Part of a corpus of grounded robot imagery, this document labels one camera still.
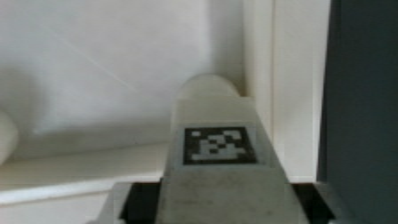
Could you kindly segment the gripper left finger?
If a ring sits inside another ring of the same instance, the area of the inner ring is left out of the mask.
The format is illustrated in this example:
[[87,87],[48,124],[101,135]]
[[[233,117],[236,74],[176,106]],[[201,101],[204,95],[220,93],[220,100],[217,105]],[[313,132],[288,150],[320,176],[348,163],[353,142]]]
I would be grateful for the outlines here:
[[87,224],[154,224],[160,186],[158,182],[117,183]]

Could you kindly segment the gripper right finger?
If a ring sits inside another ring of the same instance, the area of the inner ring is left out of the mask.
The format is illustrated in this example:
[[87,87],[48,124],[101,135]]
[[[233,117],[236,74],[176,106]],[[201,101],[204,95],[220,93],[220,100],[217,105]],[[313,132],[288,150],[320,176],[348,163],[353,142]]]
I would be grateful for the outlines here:
[[355,224],[355,217],[332,187],[321,183],[293,183],[309,224]]

